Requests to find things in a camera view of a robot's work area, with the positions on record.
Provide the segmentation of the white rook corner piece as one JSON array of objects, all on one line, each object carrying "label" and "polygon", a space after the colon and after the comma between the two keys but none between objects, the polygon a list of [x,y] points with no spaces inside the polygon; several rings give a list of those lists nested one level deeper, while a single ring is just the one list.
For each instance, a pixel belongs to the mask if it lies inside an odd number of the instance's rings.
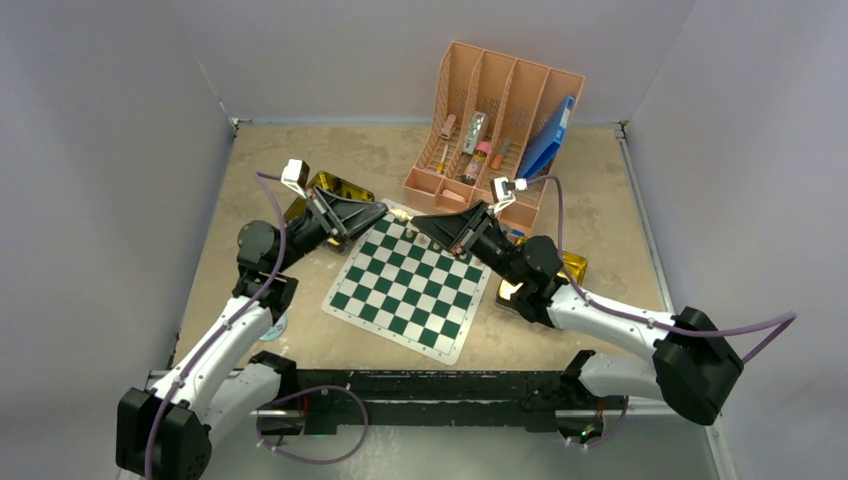
[{"label": "white rook corner piece", "polygon": [[392,208],[389,210],[389,213],[401,222],[408,222],[412,218],[412,215],[409,212],[402,209]]}]

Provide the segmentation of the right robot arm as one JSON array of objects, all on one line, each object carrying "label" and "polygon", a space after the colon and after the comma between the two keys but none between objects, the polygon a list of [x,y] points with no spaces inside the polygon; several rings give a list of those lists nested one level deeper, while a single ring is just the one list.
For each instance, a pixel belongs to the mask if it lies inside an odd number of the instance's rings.
[{"label": "right robot arm", "polygon": [[468,253],[516,286],[513,308],[526,321],[581,332],[626,351],[624,357],[592,354],[564,376],[561,392],[573,406],[597,397],[642,397],[662,400],[681,417],[708,426],[744,370],[702,311],[644,310],[581,289],[566,278],[551,237],[513,243],[483,201],[454,214],[416,215],[410,223],[445,251]]}]

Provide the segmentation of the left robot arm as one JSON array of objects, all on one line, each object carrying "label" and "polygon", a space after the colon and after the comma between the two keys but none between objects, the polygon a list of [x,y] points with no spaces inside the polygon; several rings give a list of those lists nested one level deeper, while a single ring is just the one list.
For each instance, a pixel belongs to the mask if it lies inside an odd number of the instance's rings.
[{"label": "left robot arm", "polygon": [[255,408],[292,405],[294,362],[268,352],[235,369],[283,316],[296,292],[284,271],[332,236],[355,239],[389,212],[383,202],[350,200],[323,188],[306,191],[292,224],[253,220],[237,243],[238,280],[219,317],[153,386],[129,389],[117,408],[117,466],[146,479],[198,479],[214,449]]}]

